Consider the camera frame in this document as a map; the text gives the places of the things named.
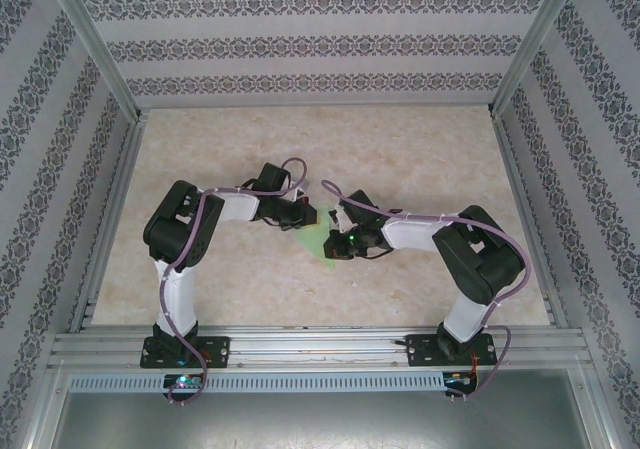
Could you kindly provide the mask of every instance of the cable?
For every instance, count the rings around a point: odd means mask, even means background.
[[[381,252],[380,254],[376,254],[375,256],[371,256],[371,257],[369,257],[369,256],[358,256],[358,257],[361,257],[362,259],[366,259],[368,261],[375,261],[376,259],[378,259],[378,258],[380,258],[382,256],[386,256],[387,254],[389,254],[391,252],[393,252],[393,248],[392,249],[387,249],[386,251]]]
[[[200,354],[198,352],[198,350],[193,347],[191,344],[189,344],[189,341],[187,341],[182,334],[180,334],[180,331],[178,330],[178,328],[176,327],[175,323],[173,322],[173,319],[171,319],[171,314],[169,313],[169,309],[167,308],[167,301],[165,300],[165,286],[167,284],[167,280],[169,278],[169,274],[171,274],[171,271],[173,269],[175,269],[177,266],[179,266],[180,264],[182,264],[182,261],[184,261],[184,259],[187,257],[187,254],[189,253],[189,250],[191,250],[191,246],[193,245],[193,241],[195,240],[197,234],[198,234],[198,229],[200,228],[200,222],[202,221],[202,214],[204,212],[204,206],[205,206],[205,201],[207,199],[208,196],[210,196],[211,194],[216,194],[216,193],[240,193],[240,194],[249,194],[252,196],[282,196],[290,191],[296,190],[298,187],[300,187],[300,185],[305,181],[306,176],[307,176],[307,163],[299,158],[299,157],[290,157],[289,159],[287,159],[286,161],[284,161],[284,163],[282,164],[282,167],[284,168],[284,166],[286,166],[287,164],[291,163],[291,162],[299,162],[302,164],[302,176],[300,176],[300,179],[293,185],[288,187],[287,189],[283,189],[280,191],[271,191],[271,192],[265,192],[265,191],[252,191],[250,189],[246,189],[246,188],[242,188],[242,187],[234,187],[234,188],[230,188],[230,187],[217,187],[217,188],[213,188],[213,189],[207,189],[205,191],[202,192],[202,194],[200,194],[200,202],[198,203],[198,209],[196,211],[196,215],[195,215],[195,219],[193,222],[193,227],[191,229],[191,233],[189,234],[189,238],[187,239],[186,244],[184,245],[184,247],[182,248],[182,252],[180,252],[180,255],[178,256],[178,258],[172,262],[171,264],[169,264],[167,266],[167,268],[164,270],[164,273],[162,274],[162,278],[160,280],[160,307],[162,308],[162,314],[164,314],[164,317],[167,321],[167,324],[169,325],[169,327],[171,328],[171,330],[173,331],[173,335],[182,343],[182,345],[184,347],[186,347],[189,352],[191,352],[196,359],[198,359],[198,362],[200,363],[200,366],[202,367],[202,381],[200,383],[200,387],[198,388],[198,390],[193,393],[189,398],[185,399],[184,401],[180,401],[180,405],[181,406],[185,406],[186,404],[189,404],[193,401],[195,401],[198,397],[200,397],[200,395],[202,394],[202,392],[204,391],[204,388],[206,386],[207,383],[207,362],[204,360],[204,357],[202,357],[202,354]],[[173,399],[172,395],[173,395],[173,391],[175,390],[176,386],[175,384],[172,385],[169,388],[169,393],[167,394],[167,398],[169,399],[169,403],[170,404],[174,404],[175,402],[177,402],[175,399]]]
[[[338,199],[344,202],[360,207],[362,209],[366,209],[371,212],[375,212],[376,214],[380,214],[382,216],[399,219],[398,217],[399,214],[383,211],[376,207],[367,206],[366,204],[363,204],[349,197],[346,197],[345,195],[342,194],[342,191],[340,190],[340,188],[331,181],[323,179],[322,181],[320,181],[320,184],[322,185],[323,188],[325,188],[331,194],[333,194]],[[495,227],[485,224],[483,222],[473,221],[471,219],[464,219],[462,217],[457,217],[457,216],[446,216],[446,215],[421,216],[421,215],[407,214],[405,217],[405,220],[422,221],[422,222],[458,222],[461,224],[467,224],[467,225],[474,226],[479,229],[483,229],[485,231],[491,232],[492,234],[495,234],[498,237],[501,237],[518,252],[520,257],[522,258],[522,261],[524,262],[524,277],[513,289],[511,289],[510,291],[507,291],[502,295],[497,296],[493,300],[493,303],[491,304],[491,306],[485,313],[484,317],[482,318],[482,321],[480,322],[481,325],[484,326],[486,324],[486,322],[489,320],[489,317],[491,317],[491,314],[493,314],[493,311],[495,311],[496,307],[498,307],[501,301],[505,300],[507,297],[513,296],[514,294],[522,290],[522,288],[527,284],[527,282],[529,282],[529,278],[531,277],[531,261],[529,260],[529,256],[527,255],[525,250],[522,248],[522,246],[518,244],[518,242],[515,239],[513,239],[511,236],[506,234],[504,231],[501,231],[500,229],[496,229]]]
[[[504,347],[502,348],[502,352],[500,353],[500,356],[498,356],[498,360],[493,366],[493,369],[491,369],[491,372],[489,373],[487,378],[483,381],[480,387],[476,388],[475,391],[473,391],[471,394],[467,396],[467,399],[472,399],[476,397],[489,385],[491,380],[496,375],[496,372],[498,372],[498,368],[500,367],[500,364],[502,364],[502,361],[504,360],[504,356],[507,355],[507,351],[509,350],[509,346],[511,345],[511,330],[507,326],[503,326],[503,325],[487,326],[487,329],[490,329],[490,330],[502,329],[504,332],[507,333],[507,340],[504,343]]]

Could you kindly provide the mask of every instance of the black mounting bracket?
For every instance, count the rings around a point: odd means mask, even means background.
[[[204,357],[209,369],[225,369],[229,362],[231,340],[223,336],[198,336],[198,326],[185,339]],[[140,367],[142,369],[191,369],[199,368],[200,362],[176,338],[153,326],[153,336],[147,337],[142,346]]]
[[[410,367],[454,367],[473,365],[477,357],[478,366],[493,366],[498,361],[491,334],[479,334],[469,348],[449,360],[438,346],[437,334],[409,334],[404,342],[398,344],[407,348],[407,361]]]

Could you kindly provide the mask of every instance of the beige floor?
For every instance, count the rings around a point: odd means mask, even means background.
[[[155,321],[158,282],[142,230],[176,179],[200,188],[237,185],[257,176],[265,162],[293,155],[309,164],[314,205],[335,203],[318,184],[323,178],[346,193],[364,189],[380,207],[414,214],[478,204],[524,243],[485,107],[155,110],[93,323]],[[457,294],[435,253],[402,250],[331,269],[296,234],[261,222],[218,226],[197,270],[201,324],[432,325]],[[535,277],[492,322],[548,324]]]

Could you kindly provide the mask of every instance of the patterned wallpaper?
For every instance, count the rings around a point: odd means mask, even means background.
[[[543,0],[83,0],[141,107],[488,103]]]
[[[57,0],[0,4],[0,448],[67,329],[130,124]]]
[[[502,114],[622,447],[640,446],[640,0],[567,0]]]

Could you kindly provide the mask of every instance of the aluminum frame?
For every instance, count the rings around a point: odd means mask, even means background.
[[[619,447],[582,330],[558,329],[553,326],[513,326],[511,331],[511,348],[501,370],[566,370],[591,447]],[[489,332],[494,337],[496,350],[501,351],[506,340],[505,334],[500,331]],[[443,369],[468,369],[409,367],[405,349],[395,344],[395,341],[403,340],[407,334],[412,333],[435,333],[435,328],[203,326],[200,329],[202,335],[226,335],[231,338],[229,366],[227,369],[210,370],[214,379],[221,374],[233,378],[305,373],[367,374],[372,377],[392,373],[401,377],[418,372],[425,375],[441,374]],[[160,376],[180,373],[180,370],[149,370],[139,367],[142,343],[149,335],[151,330],[148,327],[126,326],[98,326],[79,334],[58,334],[22,448],[53,446],[66,396],[74,379],[86,378],[87,375],[117,374],[126,379],[141,374]],[[113,389],[100,392],[123,391],[114,386]]]

